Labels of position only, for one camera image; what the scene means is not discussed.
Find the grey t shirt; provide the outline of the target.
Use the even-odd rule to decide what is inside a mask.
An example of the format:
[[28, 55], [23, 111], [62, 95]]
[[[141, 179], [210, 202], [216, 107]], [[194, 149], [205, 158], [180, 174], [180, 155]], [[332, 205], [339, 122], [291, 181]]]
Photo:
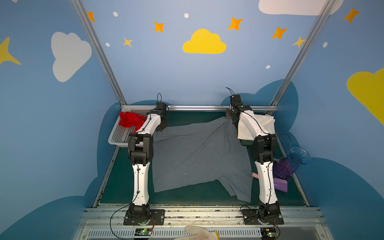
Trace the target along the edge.
[[250, 157], [225, 117], [156, 132], [151, 165], [156, 193], [218, 180], [230, 196], [251, 202]]

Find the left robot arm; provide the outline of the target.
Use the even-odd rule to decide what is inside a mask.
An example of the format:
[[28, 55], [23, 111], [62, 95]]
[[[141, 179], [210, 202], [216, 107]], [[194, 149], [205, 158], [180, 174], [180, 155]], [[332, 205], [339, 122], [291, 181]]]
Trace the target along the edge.
[[134, 172], [134, 195], [126, 212], [125, 225], [146, 225], [151, 221], [148, 181], [154, 156], [153, 135], [167, 127], [167, 110], [167, 104], [156, 103], [143, 125], [135, 133], [129, 134], [128, 150]]

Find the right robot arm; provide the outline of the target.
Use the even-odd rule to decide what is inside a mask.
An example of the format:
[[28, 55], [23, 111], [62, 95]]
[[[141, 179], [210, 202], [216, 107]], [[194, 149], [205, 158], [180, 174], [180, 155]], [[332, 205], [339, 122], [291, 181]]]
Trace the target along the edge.
[[238, 139], [253, 141], [250, 147], [250, 156], [258, 171], [260, 188], [257, 219], [260, 224], [282, 225], [284, 220], [273, 179], [277, 135], [262, 125], [251, 106], [243, 104], [240, 95], [232, 93], [229, 99], [228, 113], [237, 127]]

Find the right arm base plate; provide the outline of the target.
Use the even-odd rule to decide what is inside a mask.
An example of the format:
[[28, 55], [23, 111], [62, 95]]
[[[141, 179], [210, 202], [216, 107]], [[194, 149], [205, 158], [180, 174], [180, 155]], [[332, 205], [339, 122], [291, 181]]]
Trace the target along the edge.
[[281, 214], [273, 215], [258, 209], [241, 209], [243, 223], [245, 225], [283, 225], [284, 219]]

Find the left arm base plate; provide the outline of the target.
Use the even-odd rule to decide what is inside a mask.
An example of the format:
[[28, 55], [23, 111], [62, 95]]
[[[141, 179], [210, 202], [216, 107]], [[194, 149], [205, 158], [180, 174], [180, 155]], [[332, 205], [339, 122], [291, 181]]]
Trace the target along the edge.
[[124, 217], [124, 226], [162, 226], [165, 220], [165, 210], [150, 210], [146, 216], [134, 216], [129, 210]]

